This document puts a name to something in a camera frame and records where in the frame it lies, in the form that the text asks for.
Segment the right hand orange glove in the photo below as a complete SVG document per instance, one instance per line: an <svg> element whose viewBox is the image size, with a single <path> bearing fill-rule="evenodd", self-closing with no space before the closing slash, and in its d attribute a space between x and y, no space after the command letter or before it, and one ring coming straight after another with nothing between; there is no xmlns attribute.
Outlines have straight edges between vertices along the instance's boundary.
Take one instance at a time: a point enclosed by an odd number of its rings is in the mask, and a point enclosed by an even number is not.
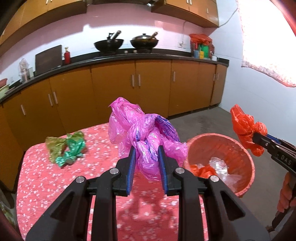
<svg viewBox="0 0 296 241"><path fill-rule="evenodd" d="M282 189L280 191L280 198L277 204L277 210L279 212L284 212L285 209L289 207L295 207L296 201L295 198L292 199L292 189L289 186L292 176L289 172L286 173Z"/></svg>

